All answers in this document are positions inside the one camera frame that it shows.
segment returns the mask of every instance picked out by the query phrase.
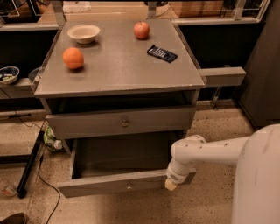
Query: bowl with green contents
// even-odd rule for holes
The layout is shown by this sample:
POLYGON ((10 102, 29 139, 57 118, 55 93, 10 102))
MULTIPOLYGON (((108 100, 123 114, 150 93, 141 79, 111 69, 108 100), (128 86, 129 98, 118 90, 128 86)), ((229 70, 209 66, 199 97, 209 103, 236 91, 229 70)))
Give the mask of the bowl with green contents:
POLYGON ((18 79, 19 69, 15 66, 6 66, 0 69, 0 83, 9 85, 18 79))

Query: power cord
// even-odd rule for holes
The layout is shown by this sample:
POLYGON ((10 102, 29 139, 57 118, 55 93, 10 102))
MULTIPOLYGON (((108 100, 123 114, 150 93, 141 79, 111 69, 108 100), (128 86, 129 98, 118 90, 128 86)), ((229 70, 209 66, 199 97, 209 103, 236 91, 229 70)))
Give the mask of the power cord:
POLYGON ((42 177, 41 177, 41 175, 40 175, 41 165, 42 165, 42 162, 43 162, 43 160, 44 160, 44 152, 45 152, 45 149, 43 150, 42 156, 40 157, 40 160, 39 160, 38 177, 41 179, 41 181, 42 181, 44 184, 46 184, 47 186, 50 186, 50 187, 51 187, 52 189, 54 189, 54 190, 58 193, 58 195, 59 195, 59 198, 58 198, 58 201, 57 201, 57 203, 56 203, 56 206, 55 206, 55 208, 52 210, 52 213, 50 214, 49 218, 47 219, 47 222, 45 223, 45 224, 47 224, 47 223, 49 223, 49 220, 52 218, 53 213, 55 212, 56 208, 58 207, 58 205, 59 205, 59 203, 60 203, 60 192, 59 192, 59 190, 58 190, 56 187, 54 187, 53 185, 50 185, 50 184, 47 183, 45 180, 43 180, 42 177))

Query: drawer front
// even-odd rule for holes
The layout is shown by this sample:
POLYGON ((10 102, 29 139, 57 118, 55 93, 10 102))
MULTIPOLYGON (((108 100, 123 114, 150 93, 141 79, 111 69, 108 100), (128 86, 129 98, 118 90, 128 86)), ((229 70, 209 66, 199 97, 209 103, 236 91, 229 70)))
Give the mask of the drawer front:
POLYGON ((140 171, 92 178, 72 179, 59 183, 58 188, 66 198, 94 194, 130 192, 163 188, 166 170, 140 171))
POLYGON ((48 115, 57 138, 100 137, 191 127, 195 106, 48 115))

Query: floor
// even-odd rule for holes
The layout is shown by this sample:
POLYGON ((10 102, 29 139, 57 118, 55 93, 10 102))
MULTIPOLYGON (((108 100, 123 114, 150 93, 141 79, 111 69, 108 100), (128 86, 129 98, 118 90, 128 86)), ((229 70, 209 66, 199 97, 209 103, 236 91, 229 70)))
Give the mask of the floor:
MULTIPOLYGON (((44 111, 30 116, 0 120, 0 155, 28 154, 35 143, 44 111)), ((200 134, 208 142, 249 136, 254 132, 248 119, 235 105, 220 105, 213 110, 199 104, 188 135, 200 134)), ((26 184, 27 195, 7 197, 0 194, 0 220, 19 212, 28 215, 28 224, 47 223, 58 200, 58 193, 38 176, 39 157, 44 152, 41 177, 56 186, 70 178, 70 156, 51 153, 42 144, 26 184)), ((67 224, 225 224, 230 223, 235 168, 198 163, 190 185, 165 189, 121 192, 67 199, 62 194, 48 223, 67 224)), ((1 167, 0 178, 18 184, 24 167, 1 167)))

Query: white bowl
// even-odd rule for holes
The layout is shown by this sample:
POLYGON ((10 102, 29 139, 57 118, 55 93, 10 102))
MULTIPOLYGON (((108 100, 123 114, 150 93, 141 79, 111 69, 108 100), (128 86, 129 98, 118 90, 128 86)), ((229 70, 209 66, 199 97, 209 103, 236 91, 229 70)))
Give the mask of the white bowl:
POLYGON ((67 34, 70 38, 75 39, 80 44, 89 44, 95 40, 100 28, 92 24, 78 24, 71 27, 67 34))
POLYGON ((6 66, 0 69, 0 83, 8 85, 18 79, 19 69, 15 66, 6 66))

